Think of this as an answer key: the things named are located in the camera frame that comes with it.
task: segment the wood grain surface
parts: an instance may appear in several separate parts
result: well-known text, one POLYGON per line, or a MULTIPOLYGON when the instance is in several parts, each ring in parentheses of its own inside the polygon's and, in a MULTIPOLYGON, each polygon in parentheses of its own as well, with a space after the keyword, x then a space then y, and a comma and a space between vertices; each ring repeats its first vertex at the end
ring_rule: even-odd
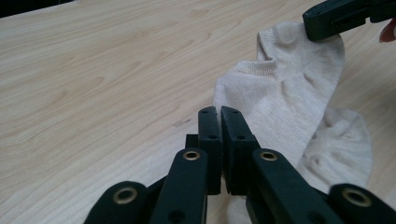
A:
MULTIPOLYGON (((254 60, 256 34, 319 1, 81 0, 0 20, 0 223, 82 223, 123 180, 167 174, 216 79, 254 60)), ((342 34, 331 106, 374 142, 368 189, 396 208, 396 42, 384 22, 342 34)), ((227 223, 227 195, 207 223, 227 223)))

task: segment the knit fabric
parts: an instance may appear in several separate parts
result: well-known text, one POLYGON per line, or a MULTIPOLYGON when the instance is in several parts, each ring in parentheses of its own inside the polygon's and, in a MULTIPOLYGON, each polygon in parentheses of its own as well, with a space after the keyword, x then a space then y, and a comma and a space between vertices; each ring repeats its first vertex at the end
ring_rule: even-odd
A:
POLYGON ((314 43, 302 24, 283 22, 259 32, 258 61, 218 79, 213 104, 218 114, 223 105, 240 110, 262 147, 297 166, 343 66, 340 36, 314 43))

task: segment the light wood tabletop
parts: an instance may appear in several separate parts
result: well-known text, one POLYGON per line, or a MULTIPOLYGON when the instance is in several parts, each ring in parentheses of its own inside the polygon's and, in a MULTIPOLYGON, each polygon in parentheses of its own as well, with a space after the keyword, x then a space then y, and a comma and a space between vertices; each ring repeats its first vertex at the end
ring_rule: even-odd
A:
MULTIPOLYGON (((110 186, 165 176, 216 79, 255 60, 260 30, 319 2, 81 0, 0 19, 0 223, 83 223, 110 186)), ((365 118, 367 188, 396 208, 396 42, 378 43, 385 25, 342 34, 331 106, 365 118)), ((208 200, 207 223, 227 223, 229 197, 208 200)))

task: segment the screw hole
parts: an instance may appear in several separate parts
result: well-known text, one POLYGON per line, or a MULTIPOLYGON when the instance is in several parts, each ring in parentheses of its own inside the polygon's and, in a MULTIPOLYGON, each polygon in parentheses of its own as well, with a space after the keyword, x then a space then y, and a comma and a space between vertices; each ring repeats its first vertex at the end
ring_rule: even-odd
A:
POLYGON ((188 161, 196 161, 201 157, 201 154, 196 151, 188 151, 183 154, 183 157, 188 161))
POLYGON ((113 201, 117 204, 126 204, 132 202, 137 196, 136 189, 129 187, 117 190, 114 193, 113 201))
POLYGON ((172 223, 180 223, 186 218, 186 215, 184 215, 184 212, 181 210, 175 210, 169 213, 168 219, 172 223))
POLYGON ((277 155, 272 152, 262 152, 260 153, 260 157, 265 161, 276 161, 277 155))
POLYGON ((309 212, 307 216, 308 216, 308 219, 311 221, 311 223, 314 223, 314 224, 326 223, 326 218, 324 218, 323 215, 321 215, 317 212, 309 212))
POLYGON ((342 192, 345 199, 360 207, 369 207, 372 202, 369 197, 357 189, 346 188, 342 192))

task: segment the sock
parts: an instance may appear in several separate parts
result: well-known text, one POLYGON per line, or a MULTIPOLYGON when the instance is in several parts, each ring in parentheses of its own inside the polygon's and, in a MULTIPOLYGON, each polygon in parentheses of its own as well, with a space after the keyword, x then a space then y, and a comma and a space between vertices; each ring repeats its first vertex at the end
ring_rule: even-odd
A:
POLYGON ((240 110, 261 147, 282 153, 295 167, 341 76, 339 35, 306 38, 304 25, 283 22, 259 32, 258 61, 240 62, 217 81, 213 104, 240 110))
POLYGON ((312 187, 328 193, 341 183, 365 188, 372 163, 372 142, 361 115, 327 108, 297 171, 312 187))

